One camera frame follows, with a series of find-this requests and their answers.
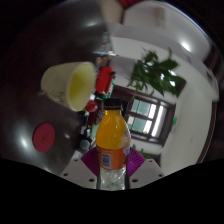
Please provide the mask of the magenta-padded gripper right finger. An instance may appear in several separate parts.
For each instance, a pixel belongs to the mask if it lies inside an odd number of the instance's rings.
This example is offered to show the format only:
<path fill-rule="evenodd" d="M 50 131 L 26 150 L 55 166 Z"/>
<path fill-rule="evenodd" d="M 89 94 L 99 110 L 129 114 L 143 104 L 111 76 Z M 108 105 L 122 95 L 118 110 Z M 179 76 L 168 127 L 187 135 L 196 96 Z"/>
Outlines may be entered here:
<path fill-rule="evenodd" d="M 154 159 L 145 159 L 131 148 L 127 159 L 127 179 L 130 189 L 144 187 L 164 177 L 164 173 Z"/>

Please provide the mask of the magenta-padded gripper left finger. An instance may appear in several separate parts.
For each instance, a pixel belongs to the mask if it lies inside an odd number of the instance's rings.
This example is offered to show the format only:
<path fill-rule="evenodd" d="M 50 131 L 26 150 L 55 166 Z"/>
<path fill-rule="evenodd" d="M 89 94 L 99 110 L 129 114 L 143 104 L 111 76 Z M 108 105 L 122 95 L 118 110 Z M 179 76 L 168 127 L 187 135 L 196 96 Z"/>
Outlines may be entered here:
<path fill-rule="evenodd" d="M 98 153 L 92 148 L 84 154 L 76 151 L 60 176 L 78 186 L 96 189 L 99 173 Z"/>

